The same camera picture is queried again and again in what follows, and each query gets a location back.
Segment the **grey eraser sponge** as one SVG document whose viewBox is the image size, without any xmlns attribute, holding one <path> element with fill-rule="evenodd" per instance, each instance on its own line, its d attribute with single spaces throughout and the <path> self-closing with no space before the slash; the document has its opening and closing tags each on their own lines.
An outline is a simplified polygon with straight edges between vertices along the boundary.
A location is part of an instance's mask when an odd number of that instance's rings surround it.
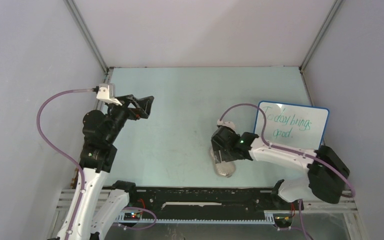
<svg viewBox="0 0 384 240">
<path fill-rule="evenodd" d="M 236 165 L 234 162 L 216 162 L 216 157 L 212 148 L 209 150 L 214 172 L 224 178 L 230 178 L 236 171 Z"/>
</svg>

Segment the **blue framed small whiteboard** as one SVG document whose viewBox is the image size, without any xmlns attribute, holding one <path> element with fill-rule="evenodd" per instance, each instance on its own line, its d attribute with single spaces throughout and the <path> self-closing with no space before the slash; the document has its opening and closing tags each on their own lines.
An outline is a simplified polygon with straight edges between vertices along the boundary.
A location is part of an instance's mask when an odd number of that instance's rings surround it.
<svg viewBox="0 0 384 240">
<path fill-rule="evenodd" d="M 330 111 L 324 107 L 261 101 L 254 133 L 266 141 L 293 148 L 316 150 L 323 142 Z"/>
</svg>

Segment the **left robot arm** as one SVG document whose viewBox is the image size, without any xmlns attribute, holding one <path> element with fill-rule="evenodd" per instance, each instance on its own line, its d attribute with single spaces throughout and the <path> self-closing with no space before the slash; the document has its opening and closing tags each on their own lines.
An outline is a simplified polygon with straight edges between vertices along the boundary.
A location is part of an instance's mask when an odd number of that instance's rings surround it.
<svg viewBox="0 0 384 240">
<path fill-rule="evenodd" d="M 108 199 L 96 210 L 101 190 L 117 154 L 114 142 L 128 120 L 148 119 L 154 96 L 118 96 L 107 112 L 92 110 L 83 117 L 84 144 L 74 198 L 57 240 L 103 240 L 122 209 L 138 202 L 133 182 L 117 181 Z"/>
</svg>

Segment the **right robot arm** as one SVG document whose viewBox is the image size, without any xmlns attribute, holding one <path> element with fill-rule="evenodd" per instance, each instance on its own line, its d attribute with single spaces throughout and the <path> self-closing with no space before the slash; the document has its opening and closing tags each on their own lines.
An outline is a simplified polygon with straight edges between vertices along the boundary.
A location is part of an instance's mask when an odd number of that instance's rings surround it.
<svg viewBox="0 0 384 240">
<path fill-rule="evenodd" d="M 329 204 L 338 204 L 344 196 L 350 170 L 328 146 L 312 150 L 272 144 L 255 133 L 239 135 L 223 125 L 211 136 L 211 146 L 216 163 L 249 160 L 300 172 L 300 178 L 281 179 L 276 183 L 270 201 L 277 209 L 284 209 L 309 193 Z"/>
</svg>

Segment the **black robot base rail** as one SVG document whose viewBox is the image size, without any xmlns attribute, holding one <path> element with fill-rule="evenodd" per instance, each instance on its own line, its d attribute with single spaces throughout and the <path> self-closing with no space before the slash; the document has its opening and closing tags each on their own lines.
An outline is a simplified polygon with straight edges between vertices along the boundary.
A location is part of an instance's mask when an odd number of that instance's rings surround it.
<svg viewBox="0 0 384 240">
<path fill-rule="evenodd" d="M 270 188 L 132 187 L 129 207 L 143 207 L 142 220 L 160 223 L 262 223 L 270 213 L 283 218 L 303 206 L 286 202 Z"/>
</svg>

